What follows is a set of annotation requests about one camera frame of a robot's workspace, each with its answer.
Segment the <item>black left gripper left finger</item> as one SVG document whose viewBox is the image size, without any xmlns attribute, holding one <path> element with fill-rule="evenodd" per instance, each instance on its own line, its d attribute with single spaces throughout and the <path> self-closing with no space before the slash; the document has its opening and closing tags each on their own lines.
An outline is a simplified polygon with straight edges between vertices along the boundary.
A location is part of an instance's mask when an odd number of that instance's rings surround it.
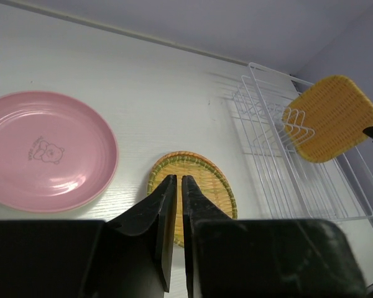
<svg viewBox="0 0 373 298">
<path fill-rule="evenodd" d="M 163 297 L 177 178 L 102 220 L 0 220 L 0 297 Z"/>
</svg>

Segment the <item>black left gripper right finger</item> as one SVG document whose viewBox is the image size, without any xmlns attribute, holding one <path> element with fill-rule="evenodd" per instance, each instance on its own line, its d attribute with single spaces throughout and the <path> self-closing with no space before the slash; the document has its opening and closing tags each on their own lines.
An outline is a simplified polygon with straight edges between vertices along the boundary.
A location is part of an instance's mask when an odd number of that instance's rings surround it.
<svg viewBox="0 0 373 298">
<path fill-rule="evenodd" d="M 365 297 L 344 232 L 321 219 L 235 220 L 182 178 L 189 297 Z"/>
</svg>

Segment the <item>square woven orange tray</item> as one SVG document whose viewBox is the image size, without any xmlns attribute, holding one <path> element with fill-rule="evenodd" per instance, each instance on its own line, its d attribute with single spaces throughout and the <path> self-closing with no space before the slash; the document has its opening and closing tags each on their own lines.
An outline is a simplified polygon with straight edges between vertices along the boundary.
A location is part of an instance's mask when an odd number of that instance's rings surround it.
<svg viewBox="0 0 373 298">
<path fill-rule="evenodd" d="M 324 163 L 367 139 L 373 102 L 355 82 L 332 75 L 315 83 L 285 108 L 282 121 L 297 153 Z"/>
</svg>

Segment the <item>pink round plate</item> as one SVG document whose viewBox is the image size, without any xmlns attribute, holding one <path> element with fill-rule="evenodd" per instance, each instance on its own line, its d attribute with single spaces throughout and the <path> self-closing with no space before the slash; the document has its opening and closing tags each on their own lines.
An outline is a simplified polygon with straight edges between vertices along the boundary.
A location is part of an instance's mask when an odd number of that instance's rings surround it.
<svg viewBox="0 0 373 298">
<path fill-rule="evenodd" d="M 108 123 L 59 93 L 0 97 L 0 204 L 54 213 L 85 205 L 109 186 L 119 160 Z"/>
</svg>

